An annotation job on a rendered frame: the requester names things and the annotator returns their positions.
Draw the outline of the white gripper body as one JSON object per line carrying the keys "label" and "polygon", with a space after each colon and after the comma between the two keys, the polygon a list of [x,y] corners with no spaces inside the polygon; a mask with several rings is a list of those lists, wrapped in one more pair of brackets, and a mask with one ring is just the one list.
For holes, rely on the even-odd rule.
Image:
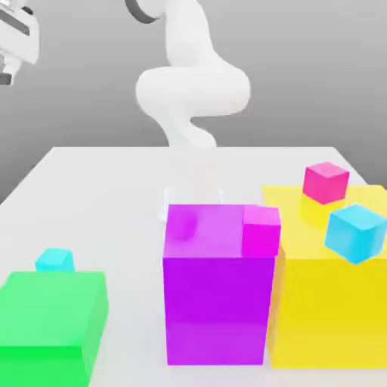
{"label": "white gripper body", "polygon": [[34,64],[39,58],[39,23],[26,5],[0,5],[0,52]]}

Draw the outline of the small cyan cube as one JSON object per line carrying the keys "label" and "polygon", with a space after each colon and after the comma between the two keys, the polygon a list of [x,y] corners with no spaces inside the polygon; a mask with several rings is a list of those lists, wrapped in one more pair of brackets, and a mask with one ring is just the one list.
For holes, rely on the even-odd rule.
{"label": "small cyan cube", "polygon": [[357,265],[382,252],[386,234],[387,218],[356,203],[330,213],[324,245]]}
{"label": "small cyan cube", "polygon": [[37,271],[74,272],[73,252],[68,249],[47,248],[36,260]]}

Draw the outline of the small magenta cube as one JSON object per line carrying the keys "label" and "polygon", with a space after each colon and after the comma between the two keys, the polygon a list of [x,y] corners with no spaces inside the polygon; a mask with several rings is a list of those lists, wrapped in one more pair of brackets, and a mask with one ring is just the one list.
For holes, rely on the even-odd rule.
{"label": "small magenta cube", "polygon": [[246,205],[243,210],[242,256],[275,258],[281,234],[280,211],[276,207]]}

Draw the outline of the small pink cube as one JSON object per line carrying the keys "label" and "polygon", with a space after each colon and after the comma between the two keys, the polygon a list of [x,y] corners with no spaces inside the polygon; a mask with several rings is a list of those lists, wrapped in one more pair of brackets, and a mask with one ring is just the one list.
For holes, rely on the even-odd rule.
{"label": "small pink cube", "polygon": [[349,171],[330,162],[305,168],[302,192],[319,204],[326,205],[345,198]]}

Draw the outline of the large green box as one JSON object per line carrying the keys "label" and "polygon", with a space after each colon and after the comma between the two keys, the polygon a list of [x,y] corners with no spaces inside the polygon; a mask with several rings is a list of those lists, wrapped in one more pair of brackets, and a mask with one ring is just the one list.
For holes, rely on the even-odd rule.
{"label": "large green box", "polygon": [[0,387],[88,387],[109,302],[102,272],[13,272],[0,286]]}

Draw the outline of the large purple box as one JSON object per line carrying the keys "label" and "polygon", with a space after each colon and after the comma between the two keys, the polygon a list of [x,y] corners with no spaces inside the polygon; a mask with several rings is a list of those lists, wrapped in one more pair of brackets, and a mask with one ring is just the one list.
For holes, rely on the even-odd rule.
{"label": "large purple box", "polygon": [[170,365],[263,363],[277,256],[242,256],[244,206],[169,206],[163,284]]}

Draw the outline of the large yellow box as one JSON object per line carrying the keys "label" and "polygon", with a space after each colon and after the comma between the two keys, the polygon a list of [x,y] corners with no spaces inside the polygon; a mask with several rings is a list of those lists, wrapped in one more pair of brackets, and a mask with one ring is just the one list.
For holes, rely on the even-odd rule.
{"label": "large yellow box", "polygon": [[329,214],[360,204],[387,218],[387,190],[352,185],[321,205],[292,185],[265,185],[281,217],[266,345],[274,369],[387,369],[387,241],[353,265],[324,245]]}

